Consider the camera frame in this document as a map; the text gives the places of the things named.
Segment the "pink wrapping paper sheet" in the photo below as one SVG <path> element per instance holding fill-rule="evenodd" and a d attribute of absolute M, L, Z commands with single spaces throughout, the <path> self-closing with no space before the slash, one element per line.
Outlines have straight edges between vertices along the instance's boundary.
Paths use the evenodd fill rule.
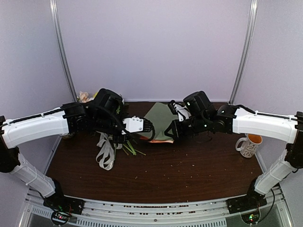
<path fill-rule="evenodd" d="M 156 102 L 145 115 L 145 118 L 152 122 L 155 128 L 155 136 L 150 143 L 173 143 L 172 137 L 166 136 L 164 131 L 170 126 L 173 120 L 177 119 L 166 104 Z"/>

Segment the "peach flower stem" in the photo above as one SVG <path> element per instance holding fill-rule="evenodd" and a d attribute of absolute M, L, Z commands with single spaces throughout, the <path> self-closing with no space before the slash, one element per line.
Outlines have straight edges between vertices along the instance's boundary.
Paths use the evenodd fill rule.
<path fill-rule="evenodd" d="M 78 102 L 87 103 L 90 101 L 89 94 L 87 92 L 79 92 L 79 96 L 77 97 Z"/>

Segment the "pale yellow flower stem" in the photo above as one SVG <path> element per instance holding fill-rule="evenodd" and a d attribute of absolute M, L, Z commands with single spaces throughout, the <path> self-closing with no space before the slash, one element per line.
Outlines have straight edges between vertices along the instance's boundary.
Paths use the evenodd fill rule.
<path fill-rule="evenodd" d="M 127 141 L 126 143 L 122 144 L 122 151 L 126 154 L 126 155 L 133 155 L 133 156 L 137 156 L 138 154 L 146 156 L 145 153 L 135 149 L 132 145 L 132 143 L 130 141 Z"/>

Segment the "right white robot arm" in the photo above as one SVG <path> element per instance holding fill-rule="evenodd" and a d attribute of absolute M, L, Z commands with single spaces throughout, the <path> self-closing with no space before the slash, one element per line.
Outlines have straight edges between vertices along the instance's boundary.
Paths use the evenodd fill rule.
<path fill-rule="evenodd" d="M 254 208 L 265 195 L 292 171 L 303 167 L 303 114 L 277 115 L 253 111 L 243 105 L 222 105 L 219 109 L 203 91 L 194 92 L 180 105 L 174 100 L 169 109 L 178 119 L 173 120 L 164 134 L 174 140 L 201 132 L 254 134 L 286 142 L 280 158 L 269 170 L 251 182 L 243 197 L 246 208 Z"/>

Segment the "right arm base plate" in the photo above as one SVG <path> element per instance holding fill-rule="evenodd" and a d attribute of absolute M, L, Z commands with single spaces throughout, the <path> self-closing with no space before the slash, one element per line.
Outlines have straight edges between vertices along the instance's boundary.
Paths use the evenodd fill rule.
<path fill-rule="evenodd" d="M 228 199 L 226 204 L 230 214 L 240 213 L 245 224 L 254 225 L 260 221 L 260 207 L 267 205 L 267 200 L 264 198 L 255 199 L 245 195 Z"/>

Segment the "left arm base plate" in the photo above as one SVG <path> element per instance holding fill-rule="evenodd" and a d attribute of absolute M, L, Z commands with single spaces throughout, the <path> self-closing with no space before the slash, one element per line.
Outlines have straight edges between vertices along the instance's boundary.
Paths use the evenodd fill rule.
<path fill-rule="evenodd" d="M 82 199 L 76 199 L 71 197 L 64 197 L 63 203 L 60 205 L 51 202 L 48 198 L 43 198 L 43 205 L 49 207 L 52 210 L 51 221 L 55 226 L 63 226 L 69 222 L 75 223 L 77 217 L 75 215 L 81 215 L 85 201 Z"/>

